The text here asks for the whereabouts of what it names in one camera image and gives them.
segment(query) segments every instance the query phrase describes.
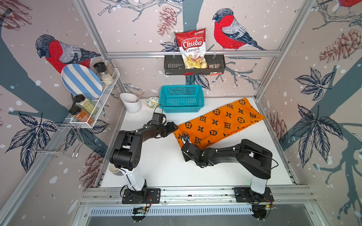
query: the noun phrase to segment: orange fabric with black pattern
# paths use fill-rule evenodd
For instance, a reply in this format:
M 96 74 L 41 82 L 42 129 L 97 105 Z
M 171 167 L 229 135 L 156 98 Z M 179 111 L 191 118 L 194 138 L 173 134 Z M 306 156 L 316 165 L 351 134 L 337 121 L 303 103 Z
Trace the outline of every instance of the orange fabric with black pattern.
M 183 146 L 182 133 L 187 133 L 191 143 L 204 149 L 264 118 L 244 98 L 179 125 L 174 135 L 181 148 Z

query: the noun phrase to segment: plastic basket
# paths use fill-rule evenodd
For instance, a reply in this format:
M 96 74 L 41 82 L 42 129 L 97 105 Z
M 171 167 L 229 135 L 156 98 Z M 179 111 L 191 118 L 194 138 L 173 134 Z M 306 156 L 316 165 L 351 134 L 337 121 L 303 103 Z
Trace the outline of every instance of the plastic basket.
M 166 113 L 198 112 L 205 104 L 202 87 L 199 85 L 162 86 L 159 104 L 163 105 Z

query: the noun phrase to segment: blue and white striped plate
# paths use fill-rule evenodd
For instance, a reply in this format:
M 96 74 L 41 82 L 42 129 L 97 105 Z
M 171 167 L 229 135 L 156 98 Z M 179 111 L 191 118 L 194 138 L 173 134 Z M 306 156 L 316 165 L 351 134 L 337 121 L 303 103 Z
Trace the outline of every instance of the blue and white striped plate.
M 83 94 L 92 100 L 102 94 L 99 78 L 89 68 L 80 64 L 68 64 L 62 70 L 62 82 L 73 95 Z

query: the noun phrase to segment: white dot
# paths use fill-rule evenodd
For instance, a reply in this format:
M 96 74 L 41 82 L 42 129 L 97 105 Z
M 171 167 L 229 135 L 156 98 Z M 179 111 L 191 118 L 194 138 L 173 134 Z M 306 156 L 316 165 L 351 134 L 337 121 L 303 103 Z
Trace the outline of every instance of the white dot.
M 56 182 L 57 179 L 58 179 L 58 177 L 57 177 L 57 176 L 54 176 L 54 177 L 52 177 L 52 178 L 50 179 L 49 183 L 50 183 L 50 184 L 55 184 L 55 182 Z

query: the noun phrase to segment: spice jar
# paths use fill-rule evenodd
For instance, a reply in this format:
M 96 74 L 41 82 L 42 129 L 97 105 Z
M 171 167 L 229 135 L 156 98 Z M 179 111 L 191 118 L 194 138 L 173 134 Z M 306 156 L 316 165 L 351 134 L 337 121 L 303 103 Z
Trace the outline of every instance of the spice jar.
M 115 70 L 112 64 L 108 60 L 104 60 L 103 62 L 106 65 L 107 72 L 112 76 L 113 79 L 115 79 L 117 77 L 117 74 L 114 73 Z
M 93 65 L 93 67 L 98 71 L 98 73 L 101 75 L 101 80 L 103 82 L 106 82 L 106 85 L 113 84 L 114 80 L 112 76 L 107 72 L 107 68 L 105 63 L 99 62 Z
M 94 119 L 88 115 L 87 112 L 83 111 L 78 105 L 75 105 L 69 109 L 69 113 L 73 115 L 73 117 L 77 118 L 79 121 L 86 122 L 91 125 L 94 122 Z
M 85 97 L 83 94 L 75 96 L 74 101 L 79 107 L 81 107 L 85 112 L 87 112 L 88 115 L 92 114 L 93 116 L 97 113 L 97 109 L 94 108 L 92 100 L 88 97 Z

